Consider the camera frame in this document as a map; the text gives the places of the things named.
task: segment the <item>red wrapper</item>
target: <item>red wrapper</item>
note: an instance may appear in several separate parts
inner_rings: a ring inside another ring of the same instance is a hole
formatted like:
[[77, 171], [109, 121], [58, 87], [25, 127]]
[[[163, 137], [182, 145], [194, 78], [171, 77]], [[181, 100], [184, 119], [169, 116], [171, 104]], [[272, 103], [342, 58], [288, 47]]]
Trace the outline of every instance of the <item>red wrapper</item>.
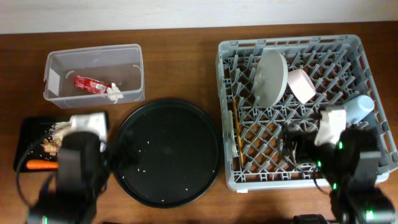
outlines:
[[85, 78], [80, 76], [74, 76], [73, 81], [75, 82], [76, 88], [86, 90], [94, 94], [106, 93], [107, 87], [111, 87], [111, 85], [107, 83], [100, 82], [92, 78]]

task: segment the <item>orange carrot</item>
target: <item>orange carrot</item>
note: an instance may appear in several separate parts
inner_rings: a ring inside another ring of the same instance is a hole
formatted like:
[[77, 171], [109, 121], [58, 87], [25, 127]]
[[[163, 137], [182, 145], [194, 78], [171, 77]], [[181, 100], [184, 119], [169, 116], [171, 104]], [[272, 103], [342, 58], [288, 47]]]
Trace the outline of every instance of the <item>orange carrot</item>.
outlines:
[[58, 162], [43, 161], [40, 159], [29, 160], [26, 168], [30, 170], [58, 169]]

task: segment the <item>round tray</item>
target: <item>round tray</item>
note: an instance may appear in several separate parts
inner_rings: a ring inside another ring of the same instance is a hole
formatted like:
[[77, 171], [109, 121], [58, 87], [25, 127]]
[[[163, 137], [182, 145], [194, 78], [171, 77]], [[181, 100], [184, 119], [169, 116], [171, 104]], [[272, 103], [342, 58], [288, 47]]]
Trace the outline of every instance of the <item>round tray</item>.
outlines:
[[221, 136], [203, 110], [186, 101], [158, 100], [133, 112], [119, 130], [126, 158], [114, 174], [139, 202], [159, 208], [195, 200], [221, 164]]

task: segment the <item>wooden table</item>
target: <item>wooden table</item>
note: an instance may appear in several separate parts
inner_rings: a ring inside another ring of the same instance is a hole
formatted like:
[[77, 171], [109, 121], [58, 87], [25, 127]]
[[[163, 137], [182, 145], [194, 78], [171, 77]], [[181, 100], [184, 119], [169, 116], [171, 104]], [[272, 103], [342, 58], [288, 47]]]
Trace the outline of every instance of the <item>wooden table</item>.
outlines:
[[[0, 220], [22, 223], [27, 208], [18, 197], [12, 169], [19, 123], [28, 116], [108, 110], [111, 126], [120, 124], [144, 103], [165, 97], [191, 101], [207, 111], [221, 130], [215, 58], [222, 40], [356, 34], [368, 56], [389, 125], [398, 139], [398, 22], [229, 27], [210, 29], [122, 30], [53, 34], [0, 35]], [[44, 67], [54, 50], [136, 43], [142, 47], [146, 100], [141, 103], [61, 110], [43, 99]], [[22, 174], [23, 191], [37, 198], [46, 174]], [[398, 172], [379, 186], [398, 205]], [[224, 170], [196, 201], [179, 208], [157, 209], [130, 198], [111, 176], [98, 200], [95, 223], [213, 222], [241, 223], [291, 219], [320, 213], [333, 219], [328, 196], [317, 189], [267, 190], [237, 194], [225, 184]]]

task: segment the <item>gray dish rack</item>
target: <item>gray dish rack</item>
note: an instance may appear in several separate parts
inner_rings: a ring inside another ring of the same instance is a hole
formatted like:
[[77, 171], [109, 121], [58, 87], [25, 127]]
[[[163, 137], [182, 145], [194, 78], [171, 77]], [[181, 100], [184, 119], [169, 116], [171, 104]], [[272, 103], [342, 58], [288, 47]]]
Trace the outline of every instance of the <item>gray dish rack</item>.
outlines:
[[[256, 66], [268, 50], [280, 52], [289, 71], [304, 69], [317, 94], [301, 104], [289, 86], [278, 104], [261, 108], [253, 95]], [[259, 40], [229, 40], [218, 46], [216, 58], [217, 87], [223, 120], [223, 144], [227, 186], [237, 192], [264, 189], [314, 187], [313, 164], [292, 167], [279, 156], [277, 138], [285, 123], [297, 129], [317, 130], [318, 121], [311, 118], [323, 105], [341, 105], [358, 95], [369, 95], [375, 109], [358, 124], [372, 129], [378, 136], [379, 161], [377, 181], [388, 179], [398, 168], [398, 153], [366, 59], [361, 40], [356, 35], [291, 37]], [[236, 131], [235, 114], [231, 126], [229, 111], [234, 113], [235, 99], [240, 133]], [[238, 147], [240, 135], [245, 163], [233, 158], [230, 138]], [[328, 185], [322, 178], [319, 186]]]

